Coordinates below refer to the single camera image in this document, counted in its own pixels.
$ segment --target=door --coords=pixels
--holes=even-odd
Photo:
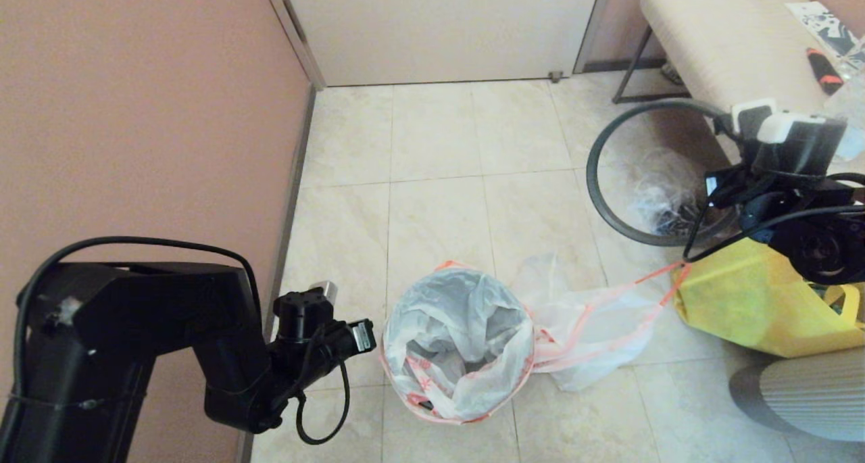
[[[290,0],[327,85],[568,76],[595,0]]]

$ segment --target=wall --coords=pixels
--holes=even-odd
[[[0,0],[0,26],[0,393],[14,296],[77,239],[220,245],[268,296],[310,89],[269,0]],[[203,390],[191,350],[160,358],[130,461],[233,461]]]
[[[633,57],[646,26],[639,1],[607,0],[605,5],[599,1],[592,18],[600,19],[600,22],[597,23],[592,47],[588,49],[587,62],[614,62]],[[856,35],[865,34],[865,12],[862,11],[862,2],[865,0],[818,1],[835,12],[843,22],[847,22]],[[664,50],[652,38],[643,56],[662,57]]]

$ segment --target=yellow bag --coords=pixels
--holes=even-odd
[[[861,288],[835,285],[820,299],[785,256],[744,239],[694,263],[674,305],[698,330],[794,358],[865,344]],[[831,308],[839,301],[840,315]]]

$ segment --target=chair leg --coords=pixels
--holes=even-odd
[[[651,37],[652,29],[651,26],[646,26],[646,31],[643,32],[643,38],[640,39],[640,45],[637,45],[637,51],[634,53],[634,58],[631,59],[630,65],[628,65],[628,71],[624,73],[624,78],[622,78],[622,82],[618,85],[618,90],[616,91],[615,96],[612,97],[612,103],[618,105],[619,103],[632,103],[635,101],[649,101],[653,99],[661,99],[662,97],[690,97],[690,93],[668,93],[668,94],[659,94],[659,95],[642,95],[635,97],[623,97],[624,88],[627,87],[628,81],[631,80],[631,74],[634,73],[634,70],[637,69],[637,64],[640,62],[640,56],[643,55],[643,50],[646,48],[646,44],[649,43],[649,37]]]

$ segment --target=plastic bag with red drawstring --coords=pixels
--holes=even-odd
[[[636,287],[677,266],[682,263],[630,284],[572,291],[554,253],[525,260],[511,291],[535,322],[533,371],[552,374],[561,390],[580,390],[636,358],[676,285],[662,299],[649,299]],[[684,266],[680,278],[688,271]]]
[[[508,288],[455,262],[412,285],[393,307],[381,362],[422,419],[482,420],[515,394],[534,361],[528,312]]]

